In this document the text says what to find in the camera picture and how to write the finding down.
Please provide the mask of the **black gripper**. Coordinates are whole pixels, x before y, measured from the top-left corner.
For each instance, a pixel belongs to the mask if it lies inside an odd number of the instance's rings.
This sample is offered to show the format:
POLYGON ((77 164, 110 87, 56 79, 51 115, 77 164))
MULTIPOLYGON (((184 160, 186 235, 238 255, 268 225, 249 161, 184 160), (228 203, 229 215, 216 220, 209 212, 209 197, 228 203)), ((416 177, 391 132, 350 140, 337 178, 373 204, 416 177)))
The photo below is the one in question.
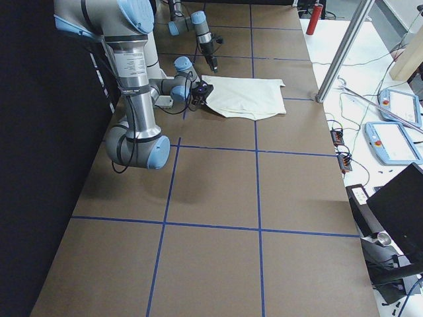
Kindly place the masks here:
POLYGON ((203 105, 206 105, 206 98, 207 96, 205 94, 193 93, 191 95, 190 103, 193 106, 203 106, 203 105))
POLYGON ((214 44, 213 42, 207 42, 207 43, 200 43, 200 51, 202 55, 206 59, 206 63, 208 64, 210 70, 213 73, 218 72, 218 64, 217 64, 217 58, 214 56, 214 44))

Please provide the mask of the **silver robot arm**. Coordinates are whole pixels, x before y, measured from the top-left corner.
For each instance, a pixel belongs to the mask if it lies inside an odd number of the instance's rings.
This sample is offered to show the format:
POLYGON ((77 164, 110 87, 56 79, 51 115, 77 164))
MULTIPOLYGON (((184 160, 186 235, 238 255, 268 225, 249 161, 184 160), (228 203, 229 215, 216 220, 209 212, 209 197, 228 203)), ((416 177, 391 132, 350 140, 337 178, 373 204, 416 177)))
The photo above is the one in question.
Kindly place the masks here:
POLYGON ((215 44, 222 45, 223 38, 210 31, 204 11, 196 11, 187 16, 182 11, 181 1, 168 1, 171 21, 168 23, 172 36, 178 36, 191 30, 195 31, 196 43, 201 54, 205 57, 213 73, 218 72, 218 63, 215 56, 215 44))
POLYGON ((157 52, 149 1, 55 1, 54 17, 59 31, 104 47, 126 107, 126 115, 106 136, 112 164, 162 168, 171 143, 155 122, 157 100, 169 96, 186 106, 203 105, 213 87, 185 56, 174 61, 173 78, 153 62, 157 52))

